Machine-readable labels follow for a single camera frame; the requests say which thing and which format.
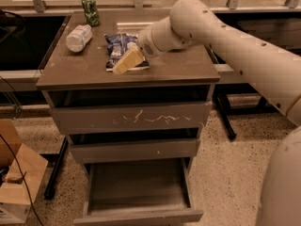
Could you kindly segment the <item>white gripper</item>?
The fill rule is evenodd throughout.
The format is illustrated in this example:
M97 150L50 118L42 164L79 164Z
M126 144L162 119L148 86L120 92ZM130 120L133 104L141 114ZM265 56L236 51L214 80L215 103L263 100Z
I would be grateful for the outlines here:
M158 57L171 50L181 50L188 46L188 40L176 34L171 27L170 19L153 23L138 33L138 48L128 49L113 67L114 74L123 74L141 64L144 56Z

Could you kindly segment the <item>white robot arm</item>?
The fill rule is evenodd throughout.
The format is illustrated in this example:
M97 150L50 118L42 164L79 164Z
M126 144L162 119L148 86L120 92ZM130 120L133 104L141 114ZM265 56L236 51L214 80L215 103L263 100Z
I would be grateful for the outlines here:
M224 24L199 0L178 0L138 34L113 67L122 74L147 58L192 43L211 48L296 129L277 146L261 187L256 226L301 226L301 57Z

